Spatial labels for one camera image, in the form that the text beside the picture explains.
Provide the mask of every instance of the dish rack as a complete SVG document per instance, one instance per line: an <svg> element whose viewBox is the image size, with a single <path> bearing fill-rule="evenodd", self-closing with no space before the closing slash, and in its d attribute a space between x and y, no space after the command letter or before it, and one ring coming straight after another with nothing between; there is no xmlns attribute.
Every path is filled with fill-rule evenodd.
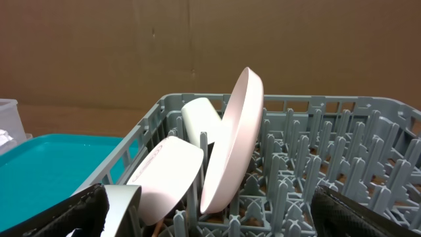
<svg viewBox="0 0 421 237"><path fill-rule="evenodd" d="M163 138L186 140L180 110L198 97L210 99L222 116L230 95L162 97L80 188L125 184ZM420 111L381 97L266 95L264 107L255 151L231 204L221 213L201 215L199 174L165 218L160 237L316 236L310 203L318 184L421 233ZM133 143L139 151L131 159ZM202 133L204 171L206 144ZM113 177L110 170L121 159L125 171ZM148 236L150 228L142 227L142 235Z"/></svg>

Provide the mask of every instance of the white cup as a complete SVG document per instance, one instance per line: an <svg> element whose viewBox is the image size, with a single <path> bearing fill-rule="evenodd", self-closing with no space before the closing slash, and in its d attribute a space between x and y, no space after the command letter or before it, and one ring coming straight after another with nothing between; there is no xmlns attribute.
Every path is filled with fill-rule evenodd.
<svg viewBox="0 0 421 237"><path fill-rule="evenodd" d="M221 118L208 98L202 97L186 103L182 107L184 125L190 143L200 148L200 133L206 132L208 145L215 142Z"/></svg>

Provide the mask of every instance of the teal surface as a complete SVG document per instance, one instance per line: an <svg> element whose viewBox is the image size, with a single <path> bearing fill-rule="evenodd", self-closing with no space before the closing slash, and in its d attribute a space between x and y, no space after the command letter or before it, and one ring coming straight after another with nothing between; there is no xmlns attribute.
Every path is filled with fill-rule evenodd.
<svg viewBox="0 0 421 237"><path fill-rule="evenodd" d="M122 138L51 134L0 155L0 232L68 198ZM137 142L130 156L137 154ZM114 181L122 159L111 169Z"/></svg>

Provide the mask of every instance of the tray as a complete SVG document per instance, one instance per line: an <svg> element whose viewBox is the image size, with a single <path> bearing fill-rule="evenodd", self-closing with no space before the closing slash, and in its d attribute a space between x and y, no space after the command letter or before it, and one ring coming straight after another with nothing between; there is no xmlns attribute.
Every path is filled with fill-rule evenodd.
<svg viewBox="0 0 421 237"><path fill-rule="evenodd" d="M125 184L164 137L186 140L180 109L198 97L209 98L222 116L230 95L164 96L80 188L95 182ZM420 111L380 97L266 95L264 100L255 151L229 207L214 215L199 214L199 175L177 211L167 216L160 237L316 236L310 202L317 184L419 232ZM207 137L201 136L207 161ZM114 177L111 169L135 141L138 155L124 165L122 176Z"/></svg>
<svg viewBox="0 0 421 237"><path fill-rule="evenodd" d="M121 140L51 134L0 155L0 232L68 198ZM121 160L111 173L123 171Z"/></svg>

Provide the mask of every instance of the white container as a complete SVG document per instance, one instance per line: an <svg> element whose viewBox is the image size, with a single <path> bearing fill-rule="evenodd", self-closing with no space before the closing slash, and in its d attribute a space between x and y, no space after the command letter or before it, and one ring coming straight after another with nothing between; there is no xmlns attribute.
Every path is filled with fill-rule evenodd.
<svg viewBox="0 0 421 237"><path fill-rule="evenodd" d="M208 98L198 98L182 107L182 116L190 143L200 148L200 133L206 132L208 145L215 142L221 118Z"/></svg>
<svg viewBox="0 0 421 237"><path fill-rule="evenodd" d="M19 145L26 141L26 135L17 105L14 99L0 99L0 129L7 131Z"/></svg>

